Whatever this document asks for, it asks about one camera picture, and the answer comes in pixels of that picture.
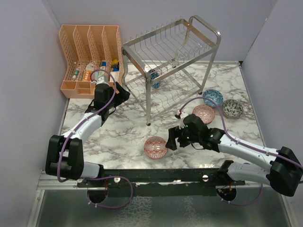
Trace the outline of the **blue triangle pattern bowl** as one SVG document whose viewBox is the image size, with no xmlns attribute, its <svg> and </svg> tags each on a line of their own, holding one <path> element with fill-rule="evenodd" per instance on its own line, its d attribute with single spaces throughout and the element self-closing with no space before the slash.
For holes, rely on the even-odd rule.
<svg viewBox="0 0 303 227">
<path fill-rule="evenodd" d="M 156 70 L 154 70 L 154 69 L 149 70 L 149 73 L 150 73 L 151 81 L 153 81 L 153 80 L 155 80 L 156 78 L 159 77 L 158 72 Z M 158 88 L 160 88 L 160 85 L 161 85 L 161 81 L 158 81 L 155 84 L 152 84 L 151 86 L 154 89 L 158 89 Z"/>
</svg>

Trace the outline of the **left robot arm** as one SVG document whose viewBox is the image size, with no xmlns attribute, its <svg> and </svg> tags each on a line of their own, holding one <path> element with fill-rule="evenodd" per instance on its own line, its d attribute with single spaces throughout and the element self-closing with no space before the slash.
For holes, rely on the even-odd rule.
<svg viewBox="0 0 303 227">
<path fill-rule="evenodd" d="M 96 85 L 94 99 L 83 118 L 63 135 L 53 135 L 49 140 L 45 172 L 56 176 L 59 182 L 88 178 L 95 187 L 104 182 L 103 166 L 84 161 L 83 143 L 99 129 L 116 108 L 127 101 L 130 93 L 119 83 L 115 88 L 107 83 Z"/>
</svg>

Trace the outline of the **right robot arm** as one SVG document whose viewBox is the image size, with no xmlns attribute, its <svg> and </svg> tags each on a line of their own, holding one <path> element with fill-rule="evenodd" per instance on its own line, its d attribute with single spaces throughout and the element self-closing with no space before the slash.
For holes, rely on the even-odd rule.
<svg viewBox="0 0 303 227">
<path fill-rule="evenodd" d="M 190 114 L 182 117 L 178 126 L 169 129 L 166 148 L 176 150 L 194 143 L 203 149 L 237 156 L 248 162 L 224 161 L 217 174 L 218 181 L 223 185 L 235 181 L 256 182 L 292 197 L 303 176 L 303 167 L 291 149 L 254 145 L 224 130 L 208 128 L 199 117 Z"/>
</svg>

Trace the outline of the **stainless steel dish rack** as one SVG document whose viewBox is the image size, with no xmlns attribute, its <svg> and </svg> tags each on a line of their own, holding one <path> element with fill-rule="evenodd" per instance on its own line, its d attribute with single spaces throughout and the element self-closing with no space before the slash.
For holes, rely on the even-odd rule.
<svg viewBox="0 0 303 227">
<path fill-rule="evenodd" d="M 193 15 L 146 31 L 122 45 L 122 84 L 145 112 L 146 124 L 202 94 L 221 43 L 217 28 Z M 149 70 L 159 77 L 151 81 Z M 152 84 L 161 81 L 160 88 Z"/>
</svg>

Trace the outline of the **red diamond pattern bowl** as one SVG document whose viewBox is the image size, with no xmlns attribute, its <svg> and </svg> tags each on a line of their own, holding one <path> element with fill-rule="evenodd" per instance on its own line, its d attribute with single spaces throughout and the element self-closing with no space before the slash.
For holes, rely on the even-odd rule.
<svg viewBox="0 0 303 227">
<path fill-rule="evenodd" d="M 145 141 L 143 150 L 147 157 L 151 159 L 160 159 L 168 152 L 168 148 L 166 148 L 165 145 L 166 140 L 164 138 L 153 136 Z"/>
</svg>

